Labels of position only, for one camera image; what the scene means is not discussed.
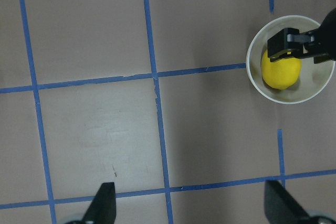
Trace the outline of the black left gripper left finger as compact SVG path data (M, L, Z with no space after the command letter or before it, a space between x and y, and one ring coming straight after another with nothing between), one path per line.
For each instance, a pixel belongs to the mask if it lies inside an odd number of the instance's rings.
M113 224L116 220L116 191L114 182L102 183L82 223Z

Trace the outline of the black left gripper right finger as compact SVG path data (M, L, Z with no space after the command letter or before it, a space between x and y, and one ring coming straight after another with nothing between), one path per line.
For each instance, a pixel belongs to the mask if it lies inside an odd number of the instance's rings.
M315 223L315 219L276 180L265 181L264 213L269 223Z

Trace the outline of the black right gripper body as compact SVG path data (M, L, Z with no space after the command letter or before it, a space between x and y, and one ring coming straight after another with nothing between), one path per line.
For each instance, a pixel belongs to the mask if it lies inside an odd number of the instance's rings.
M313 63L335 61L335 8L328 13L320 27L304 35L310 37L309 42L303 44L305 58L313 58Z

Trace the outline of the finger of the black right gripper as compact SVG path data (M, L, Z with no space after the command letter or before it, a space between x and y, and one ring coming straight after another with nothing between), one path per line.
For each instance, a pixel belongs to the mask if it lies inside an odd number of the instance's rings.
M267 41L268 58L271 62L303 56L305 35L298 29L284 28Z

